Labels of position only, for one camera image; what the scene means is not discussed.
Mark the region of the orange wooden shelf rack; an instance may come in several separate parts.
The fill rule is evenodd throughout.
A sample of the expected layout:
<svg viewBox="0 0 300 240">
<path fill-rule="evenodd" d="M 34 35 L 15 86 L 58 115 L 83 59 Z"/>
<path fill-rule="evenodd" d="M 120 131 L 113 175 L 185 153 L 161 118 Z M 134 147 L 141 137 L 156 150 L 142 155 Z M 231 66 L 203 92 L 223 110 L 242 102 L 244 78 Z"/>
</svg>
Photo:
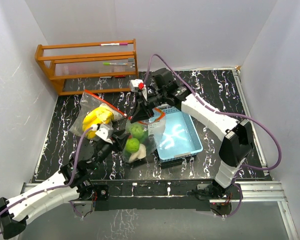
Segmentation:
<svg viewBox="0 0 300 240">
<path fill-rule="evenodd" d="M 125 46 L 100 46 L 107 43 L 128 43 Z M 135 59 L 135 67 L 128 65 L 103 65 L 103 62 L 128 63 Z M 128 92 L 129 85 L 119 79 L 137 77 L 137 41 L 114 40 L 88 43 L 38 45 L 34 59 L 48 78 L 59 96 L 80 95 L 82 90 L 66 90 L 68 80 L 104 80 L 108 87 L 89 88 L 88 91 L 99 93 Z"/>
</svg>

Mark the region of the dark green round vegetable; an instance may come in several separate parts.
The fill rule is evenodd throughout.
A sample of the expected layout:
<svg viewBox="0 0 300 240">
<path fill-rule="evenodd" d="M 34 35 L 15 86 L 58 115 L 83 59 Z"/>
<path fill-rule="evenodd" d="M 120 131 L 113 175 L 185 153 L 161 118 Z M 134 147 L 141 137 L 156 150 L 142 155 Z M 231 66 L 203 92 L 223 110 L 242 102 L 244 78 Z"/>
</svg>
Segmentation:
<svg viewBox="0 0 300 240">
<path fill-rule="evenodd" d="M 140 142 L 143 142 L 148 137 L 148 130 L 142 124 L 132 124 L 128 130 L 131 136 L 137 138 Z"/>
</svg>

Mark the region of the clear zip top bag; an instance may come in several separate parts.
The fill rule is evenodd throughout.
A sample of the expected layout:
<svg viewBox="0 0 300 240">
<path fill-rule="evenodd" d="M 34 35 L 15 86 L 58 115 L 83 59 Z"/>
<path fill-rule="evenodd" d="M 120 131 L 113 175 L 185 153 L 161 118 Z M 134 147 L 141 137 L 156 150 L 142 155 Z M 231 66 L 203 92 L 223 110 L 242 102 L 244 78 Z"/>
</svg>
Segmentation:
<svg viewBox="0 0 300 240">
<path fill-rule="evenodd" d="M 126 113 L 88 90 L 83 91 L 79 105 L 78 116 L 69 129 L 76 136 L 81 136 L 93 125 L 112 126 L 113 122 L 127 117 Z"/>
</svg>

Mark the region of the red black small item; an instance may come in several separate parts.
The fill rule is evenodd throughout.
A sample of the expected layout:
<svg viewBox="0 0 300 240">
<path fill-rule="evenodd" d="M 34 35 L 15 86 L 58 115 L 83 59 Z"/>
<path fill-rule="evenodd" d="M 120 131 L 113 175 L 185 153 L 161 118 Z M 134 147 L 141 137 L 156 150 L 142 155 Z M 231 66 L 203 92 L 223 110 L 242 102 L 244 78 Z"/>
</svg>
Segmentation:
<svg viewBox="0 0 300 240">
<path fill-rule="evenodd" d="M 126 75 L 115 75 L 114 77 L 115 77 L 115 78 L 125 78 Z"/>
</svg>

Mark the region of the light green round fruit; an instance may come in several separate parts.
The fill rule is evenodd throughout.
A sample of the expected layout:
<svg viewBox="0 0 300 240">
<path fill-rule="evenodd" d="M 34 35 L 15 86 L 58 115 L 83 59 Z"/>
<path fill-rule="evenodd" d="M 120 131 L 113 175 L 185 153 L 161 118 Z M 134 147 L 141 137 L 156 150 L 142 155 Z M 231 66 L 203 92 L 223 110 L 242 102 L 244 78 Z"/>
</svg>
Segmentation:
<svg viewBox="0 0 300 240">
<path fill-rule="evenodd" d="M 126 145 L 125 145 L 125 150 L 128 152 L 128 153 L 136 153 L 138 152 L 140 149 L 140 142 L 137 138 L 129 138 L 126 142 Z"/>
</svg>

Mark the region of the pink white marker pen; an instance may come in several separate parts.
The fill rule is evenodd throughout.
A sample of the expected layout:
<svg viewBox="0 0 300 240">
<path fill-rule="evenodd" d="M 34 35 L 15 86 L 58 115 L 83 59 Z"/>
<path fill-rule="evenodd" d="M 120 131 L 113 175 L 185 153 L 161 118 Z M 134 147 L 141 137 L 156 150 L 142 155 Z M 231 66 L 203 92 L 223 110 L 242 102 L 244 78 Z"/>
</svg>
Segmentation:
<svg viewBox="0 0 300 240">
<path fill-rule="evenodd" d="M 127 46 L 128 43 L 127 42 L 111 42 L 111 43 L 101 43 L 100 46 L 101 47 L 105 47 L 105 46 Z"/>
</svg>

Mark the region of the small grey clip box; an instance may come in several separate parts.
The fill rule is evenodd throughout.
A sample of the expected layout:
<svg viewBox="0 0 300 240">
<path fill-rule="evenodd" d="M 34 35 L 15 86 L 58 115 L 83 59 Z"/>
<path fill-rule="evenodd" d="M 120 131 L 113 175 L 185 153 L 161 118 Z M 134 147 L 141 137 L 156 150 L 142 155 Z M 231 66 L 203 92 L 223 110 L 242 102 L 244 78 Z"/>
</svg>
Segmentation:
<svg viewBox="0 0 300 240">
<path fill-rule="evenodd" d="M 130 66 L 131 68 L 134 68 L 136 66 L 135 64 L 135 59 L 134 58 L 129 58 L 128 59 L 128 66 Z"/>
</svg>

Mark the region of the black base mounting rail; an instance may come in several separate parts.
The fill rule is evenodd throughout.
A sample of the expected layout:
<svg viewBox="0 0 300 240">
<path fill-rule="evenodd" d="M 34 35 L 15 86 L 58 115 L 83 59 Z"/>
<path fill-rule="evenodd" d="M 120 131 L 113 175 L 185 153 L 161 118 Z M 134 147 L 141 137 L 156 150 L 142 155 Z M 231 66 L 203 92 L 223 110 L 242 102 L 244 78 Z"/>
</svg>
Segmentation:
<svg viewBox="0 0 300 240">
<path fill-rule="evenodd" d="M 94 180 L 87 192 L 73 201 L 77 205 L 89 204 L 93 211 L 209 211 L 213 202 L 229 204 L 241 198 L 236 186 L 218 196 L 210 180 Z"/>
</svg>

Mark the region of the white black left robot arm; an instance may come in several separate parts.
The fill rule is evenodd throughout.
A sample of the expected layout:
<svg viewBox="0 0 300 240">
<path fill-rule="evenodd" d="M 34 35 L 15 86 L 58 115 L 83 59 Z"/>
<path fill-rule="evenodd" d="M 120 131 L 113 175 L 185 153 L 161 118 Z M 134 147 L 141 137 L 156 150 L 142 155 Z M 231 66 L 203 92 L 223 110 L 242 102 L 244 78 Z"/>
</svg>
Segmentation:
<svg viewBox="0 0 300 240">
<path fill-rule="evenodd" d="M 89 199 L 94 189 L 90 180 L 92 171 L 112 152 L 122 152 L 128 138 L 124 130 L 103 133 L 96 150 L 81 150 L 82 136 L 74 157 L 51 177 L 18 196 L 1 197 L 0 235 L 3 239 L 18 236 L 33 220 L 64 203 Z"/>
</svg>

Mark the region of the clear zip bag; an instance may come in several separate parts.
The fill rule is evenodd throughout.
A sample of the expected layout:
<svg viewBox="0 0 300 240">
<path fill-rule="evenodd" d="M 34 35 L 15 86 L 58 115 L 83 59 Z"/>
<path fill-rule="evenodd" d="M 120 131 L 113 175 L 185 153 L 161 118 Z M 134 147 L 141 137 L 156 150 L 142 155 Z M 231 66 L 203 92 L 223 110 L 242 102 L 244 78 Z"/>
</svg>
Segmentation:
<svg viewBox="0 0 300 240">
<path fill-rule="evenodd" d="M 78 116 L 69 129 L 76 136 L 81 136 L 93 125 L 112 126 L 113 122 L 127 117 L 126 113 L 88 90 L 83 91 L 79 105 Z"/>
<path fill-rule="evenodd" d="M 157 142 L 163 137 L 166 128 L 166 114 L 154 108 L 150 119 L 126 123 L 129 138 L 123 149 L 122 157 L 127 163 L 133 163 L 149 156 L 157 149 Z"/>
</svg>

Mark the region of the green white marker pen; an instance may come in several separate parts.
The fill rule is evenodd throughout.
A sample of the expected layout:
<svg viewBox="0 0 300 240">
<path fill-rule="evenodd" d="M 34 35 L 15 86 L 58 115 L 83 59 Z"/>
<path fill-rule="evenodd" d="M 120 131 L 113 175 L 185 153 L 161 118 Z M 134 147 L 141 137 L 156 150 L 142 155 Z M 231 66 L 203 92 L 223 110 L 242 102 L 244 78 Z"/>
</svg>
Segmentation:
<svg viewBox="0 0 300 240">
<path fill-rule="evenodd" d="M 128 63 L 124 62 L 103 62 L 104 66 L 128 66 Z"/>
</svg>

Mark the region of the yellow banana bunch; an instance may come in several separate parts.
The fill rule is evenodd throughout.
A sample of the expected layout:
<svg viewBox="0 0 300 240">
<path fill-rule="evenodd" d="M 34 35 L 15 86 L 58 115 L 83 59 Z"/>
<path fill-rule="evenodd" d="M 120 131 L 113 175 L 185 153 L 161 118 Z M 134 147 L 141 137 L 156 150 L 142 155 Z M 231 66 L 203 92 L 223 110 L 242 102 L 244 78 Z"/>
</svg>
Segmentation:
<svg viewBox="0 0 300 240">
<path fill-rule="evenodd" d="M 85 116 L 82 122 L 82 130 L 86 131 L 93 124 L 109 124 L 113 120 L 114 114 L 111 108 L 106 104 L 101 104 Z"/>
</svg>

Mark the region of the light blue plastic basket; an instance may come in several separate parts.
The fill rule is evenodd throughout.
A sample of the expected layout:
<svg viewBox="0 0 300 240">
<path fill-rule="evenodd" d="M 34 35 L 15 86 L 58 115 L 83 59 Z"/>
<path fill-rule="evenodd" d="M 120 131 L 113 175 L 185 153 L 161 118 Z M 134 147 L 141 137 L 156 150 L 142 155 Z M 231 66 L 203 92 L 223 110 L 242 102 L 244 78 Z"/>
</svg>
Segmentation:
<svg viewBox="0 0 300 240">
<path fill-rule="evenodd" d="M 165 113 L 165 130 L 155 137 L 156 149 L 161 163 L 192 157 L 203 150 L 191 116 L 176 107 L 162 105 L 158 108 Z"/>
</svg>

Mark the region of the white garlic bulb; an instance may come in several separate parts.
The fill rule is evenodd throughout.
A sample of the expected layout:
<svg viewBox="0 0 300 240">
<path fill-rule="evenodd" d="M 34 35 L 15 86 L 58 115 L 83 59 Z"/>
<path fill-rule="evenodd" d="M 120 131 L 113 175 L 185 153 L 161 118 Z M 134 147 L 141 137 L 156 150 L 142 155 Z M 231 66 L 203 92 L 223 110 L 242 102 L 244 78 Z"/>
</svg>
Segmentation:
<svg viewBox="0 0 300 240">
<path fill-rule="evenodd" d="M 143 144 L 139 145 L 139 150 L 130 155 L 128 162 L 132 163 L 136 160 L 141 160 L 147 155 L 146 147 Z"/>
</svg>

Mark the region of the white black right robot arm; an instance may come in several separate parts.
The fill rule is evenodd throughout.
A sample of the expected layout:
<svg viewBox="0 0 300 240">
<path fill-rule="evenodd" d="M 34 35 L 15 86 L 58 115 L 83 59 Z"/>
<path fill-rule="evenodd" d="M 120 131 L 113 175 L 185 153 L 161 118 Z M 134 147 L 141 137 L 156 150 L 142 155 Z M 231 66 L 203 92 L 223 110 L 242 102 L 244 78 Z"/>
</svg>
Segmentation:
<svg viewBox="0 0 300 240">
<path fill-rule="evenodd" d="M 253 150 L 253 130 L 251 123 L 220 113 L 204 101 L 187 83 L 177 83 L 173 73 L 161 68 L 153 72 L 156 87 L 148 94 L 146 84 L 141 79 L 132 79 L 129 88 L 136 93 L 136 106 L 131 122 L 148 120 L 154 116 L 154 108 L 162 104 L 176 107 L 210 129 L 221 141 L 219 169 L 212 183 L 203 192 L 220 199 L 231 192 L 235 176 L 247 156 Z"/>
</svg>

